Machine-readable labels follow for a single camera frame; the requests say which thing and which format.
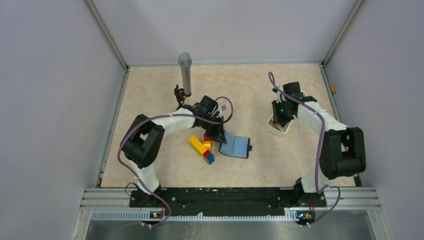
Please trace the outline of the dark blue card holder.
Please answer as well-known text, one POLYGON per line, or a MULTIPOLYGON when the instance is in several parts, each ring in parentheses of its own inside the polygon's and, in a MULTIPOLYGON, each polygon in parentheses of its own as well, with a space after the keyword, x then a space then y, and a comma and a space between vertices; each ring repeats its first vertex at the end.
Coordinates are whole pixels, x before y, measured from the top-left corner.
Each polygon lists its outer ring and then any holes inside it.
POLYGON ((226 143, 220 143, 218 151, 228 157, 248 159, 253 149, 251 139, 248 137, 235 136, 229 131, 224 132, 226 143))

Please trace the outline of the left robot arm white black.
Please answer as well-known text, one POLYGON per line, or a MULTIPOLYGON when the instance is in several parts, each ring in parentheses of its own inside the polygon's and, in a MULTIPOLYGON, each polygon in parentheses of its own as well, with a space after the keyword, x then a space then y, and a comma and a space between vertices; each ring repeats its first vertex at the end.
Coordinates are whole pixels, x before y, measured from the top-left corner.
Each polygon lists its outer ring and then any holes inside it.
POLYGON ((138 115, 120 143, 118 153, 129 160, 128 167, 142 190, 141 200, 149 207, 160 202, 160 187, 154 161, 158 156, 163 138, 181 130, 202 128, 206 136, 218 143, 226 143, 223 111, 225 105, 205 95, 193 105, 180 101, 175 111, 148 117, 138 115))

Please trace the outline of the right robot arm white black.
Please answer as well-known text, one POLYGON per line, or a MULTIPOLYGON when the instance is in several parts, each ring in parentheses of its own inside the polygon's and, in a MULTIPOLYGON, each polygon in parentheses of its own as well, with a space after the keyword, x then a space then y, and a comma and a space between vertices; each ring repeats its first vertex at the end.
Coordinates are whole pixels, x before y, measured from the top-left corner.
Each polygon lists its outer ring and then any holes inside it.
POLYGON ((359 127, 348 127, 332 117, 313 96, 301 91, 298 82, 274 87, 269 130, 282 137, 295 119, 300 119, 318 135, 318 153, 314 172, 300 178, 293 200, 307 206, 338 179, 352 177, 366 169, 364 133, 359 127))

